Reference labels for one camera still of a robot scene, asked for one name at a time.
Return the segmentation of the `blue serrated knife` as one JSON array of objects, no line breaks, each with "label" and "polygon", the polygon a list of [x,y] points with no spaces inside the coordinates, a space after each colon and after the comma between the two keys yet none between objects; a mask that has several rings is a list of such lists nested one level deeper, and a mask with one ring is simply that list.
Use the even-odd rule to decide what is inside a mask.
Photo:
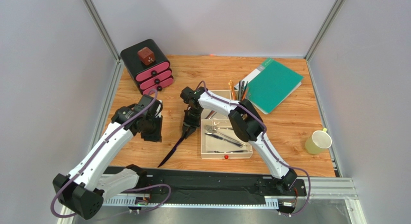
[{"label": "blue serrated knife", "polygon": [[180,146],[180,144],[184,141],[185,137],[184,135],[176,142],[176,144],[173,146],[173,148],[169,151],[169,153],[164,157],[164,159],[161,161],[161,163],[157,166],[157,168],[163,166],[170,158],[171,156],[175,153],[177,148]]}]

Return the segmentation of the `silver table knife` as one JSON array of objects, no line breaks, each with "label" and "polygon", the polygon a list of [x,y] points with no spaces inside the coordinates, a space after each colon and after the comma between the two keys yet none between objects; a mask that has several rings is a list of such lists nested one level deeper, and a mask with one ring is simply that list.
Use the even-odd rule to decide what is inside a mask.
[{"label": "silver table knife", "polygon": [[232,140],[228,140],[228,139],[223,138],[223,137],[221,137],[221,136],[218,136],[218,135],[216,135],[216,134],[212,134],[212,133],[205,133],[205,134],[206,134],[207,136],[213,137],[213,138],[215,138],[215,139],[218,139],[218,140],[225,141],[225,142],[228,142],[228,143],[230,143],[230,144],[233,144],[233,145],[235,145],[235,146],[237,146],[237,147],[240,147],[240,148],[243,147],[242,144],[240,144],[239,142],[232,141]]}]

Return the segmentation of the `gold ornate spoon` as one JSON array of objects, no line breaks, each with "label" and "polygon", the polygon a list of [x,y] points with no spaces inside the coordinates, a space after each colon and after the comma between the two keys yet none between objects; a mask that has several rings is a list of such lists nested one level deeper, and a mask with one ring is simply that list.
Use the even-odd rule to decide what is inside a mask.
[{"label": "gold ornate spoon", "polygon": [[236,100],[236,93],[235,93],[235,87],[234,87],[233,81],[229,80],[228,85],[230,87],[230,92],[231,92],[232,99]]}]

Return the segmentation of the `black spoon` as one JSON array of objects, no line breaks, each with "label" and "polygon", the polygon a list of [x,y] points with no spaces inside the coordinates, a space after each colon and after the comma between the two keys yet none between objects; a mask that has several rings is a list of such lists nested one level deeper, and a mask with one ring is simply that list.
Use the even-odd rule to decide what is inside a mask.
[{"label": "black spoon", "polygon": [[242,100],[243,88],[244,88],[244,81],[241,80],[241,81],[239,82],[239,85],[238,85],[238,100],[239,100],[239,101]]}]

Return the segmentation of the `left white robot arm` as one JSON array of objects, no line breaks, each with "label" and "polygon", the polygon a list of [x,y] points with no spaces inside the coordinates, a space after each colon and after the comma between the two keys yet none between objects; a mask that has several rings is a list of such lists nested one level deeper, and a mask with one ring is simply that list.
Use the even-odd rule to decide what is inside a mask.
[{"label": "left white robot arm", "polygon": [[[147,190],[147,172],[136,165],[107,178],[101,176],[118,152],[137,134],[146,141],[161,141],[163,103],[156,97],[144,95],[139,103],[119,108],[106,131],[87,156],[67,175],[57,174],[53,179],[56,192],[51,212],[58,218],[79,215],[91,219],[102,204],[122,192]],[[59,202],[70,209],[71,215],[55,211]]]}]

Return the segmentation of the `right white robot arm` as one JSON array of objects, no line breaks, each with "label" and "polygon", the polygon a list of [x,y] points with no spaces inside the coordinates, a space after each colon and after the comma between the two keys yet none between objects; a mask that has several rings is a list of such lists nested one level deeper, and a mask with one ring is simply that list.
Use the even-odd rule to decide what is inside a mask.
[{"label": "right white robot arm", "polygon": [[277,155],[267,136],[267,127],[250,101],[224,98],[202,86],[196,90],[186,87],[181,91],[180,97],[188,105],[184,111],[182,126],[184,139],[200,127],[203,109],[222,114],[230,120],[235,135],[241,141],[249,143],[259,153],[271,176],[278,179],[285,190],[293,189],[297,173]]}]

